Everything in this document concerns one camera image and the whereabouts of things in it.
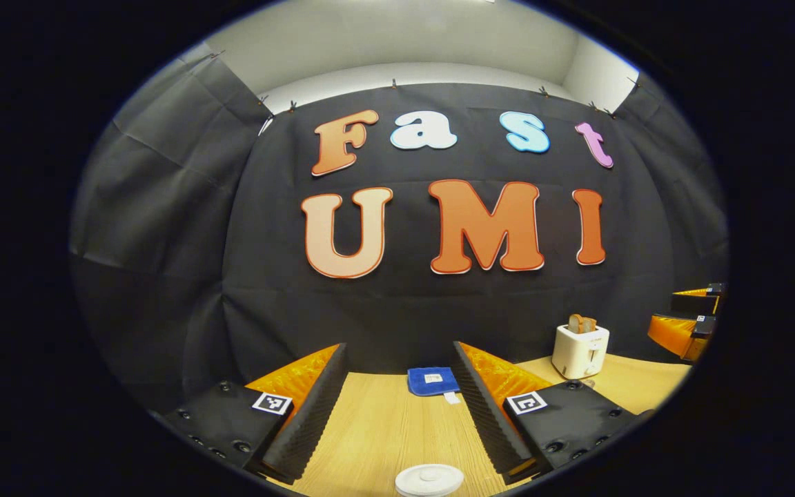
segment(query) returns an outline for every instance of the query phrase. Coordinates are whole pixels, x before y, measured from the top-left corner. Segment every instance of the white letter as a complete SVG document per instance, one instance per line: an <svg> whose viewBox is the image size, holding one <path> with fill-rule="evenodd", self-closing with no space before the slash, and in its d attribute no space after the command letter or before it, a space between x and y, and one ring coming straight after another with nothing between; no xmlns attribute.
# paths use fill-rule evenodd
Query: white letter
<svg viewBox="0 0 795 497"><path fill-rule="evenodd" d="M401 126L391 133L391 144L404 150L415 150L428 145L431 148L450 148L458 142L458 136L450 133L450 120L442 113L418 110L395 119Z"/></svg>

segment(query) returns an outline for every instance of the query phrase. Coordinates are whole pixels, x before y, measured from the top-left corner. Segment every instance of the white tag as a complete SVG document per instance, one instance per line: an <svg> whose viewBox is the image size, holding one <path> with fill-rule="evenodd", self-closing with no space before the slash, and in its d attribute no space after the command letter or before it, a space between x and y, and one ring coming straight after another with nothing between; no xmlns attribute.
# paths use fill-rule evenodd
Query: white tag
<svg viewBox="0 0 795 497"><path fill-rule="evenodd" d="M263 393L253 403L253 408L273 414L284 414L287 412L287 406L291 402L293 402L293 399L290 399L290 397L276 396L274 393Z"/></svg>
<svg viewBox="0 0 795 497"><path fill-rule="evenodd" d="M514 408L514 412L518 414L548 407L548 402L545 402L538 392L521 393L519 396L508 397L508 403L511 404L511 408Z"/></svg>

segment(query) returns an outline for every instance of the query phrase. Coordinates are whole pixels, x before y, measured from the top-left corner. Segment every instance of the black curtain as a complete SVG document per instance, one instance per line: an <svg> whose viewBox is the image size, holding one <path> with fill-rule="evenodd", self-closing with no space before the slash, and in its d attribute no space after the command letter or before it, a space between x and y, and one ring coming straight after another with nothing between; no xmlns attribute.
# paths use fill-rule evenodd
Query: black curtain
<svg viewBox="0 0 795 497"><path fill-rule="evenodd" d="M524 361L549 355L555 327L573 312L611 331L610 353L678 361L647 337L649 319L668 309L672 292L726 279L726 219L700 144L671 104L653 95L641 88L612 119L532 91L425 84L340 95L276 116L253 147L225 249L225 318L240 371L265 374L336 342L348 342L354 371L444 365L452 340ZM637 117L634 110L647 106L654 116ZM313 130L367 109L379 120L352 150L356 163L313 177ZM444 114L458 142L445 150L394 147L395 118L414 110ZM539 117L550 149L514 150L499 124L508 110ZM581 122L602 135L611 169L592 157L575 130ZM429 263L439 251L440 211L428 185L439 179L468 180L490 211L506 182L536 185L544 267L509 273L496 264L483 271L475 261L465 274L434 274ZM385 206L382 263L356 280L322 276L306 261L301 202L325 193L343 197L334 245L351 254L360 246L360 209L351 195L372 186L394 192ZM603 197L603 264L575 260L577 188Z"/></svg>
<svg viewBox="0 0 795 497"><path fill-rule="evenodd" d="M223 250L265 106L201 44L159 70L108 124L72 216L72 274L110 370L168 411L240 380L225 334Z"/></svg>

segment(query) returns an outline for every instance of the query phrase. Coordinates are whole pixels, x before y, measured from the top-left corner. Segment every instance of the blue cloth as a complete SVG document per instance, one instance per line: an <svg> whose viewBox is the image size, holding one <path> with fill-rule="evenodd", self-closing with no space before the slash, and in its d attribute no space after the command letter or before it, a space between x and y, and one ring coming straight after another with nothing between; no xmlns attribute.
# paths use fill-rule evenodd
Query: blue cloth
<svg viewBox="0 0 795 497"><path fill-rule="evenodd" d="M458 383L450 368L414 368L406 371L406 381L410 392L417 396L437 396L439 393L458 392Z"/></svg>

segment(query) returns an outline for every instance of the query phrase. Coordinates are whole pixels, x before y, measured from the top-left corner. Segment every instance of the white round object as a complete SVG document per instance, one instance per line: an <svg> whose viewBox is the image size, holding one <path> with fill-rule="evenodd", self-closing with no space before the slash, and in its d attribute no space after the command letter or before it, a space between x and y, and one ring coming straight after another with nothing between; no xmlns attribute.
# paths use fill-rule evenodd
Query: white round object
<svg viewBox="0 0 795 497"><path fill-rule="evenodd" d="M420 465L404 469L395 478L395 488L403 497L444 497L457 490L464 474L447 465Z"/></svg>

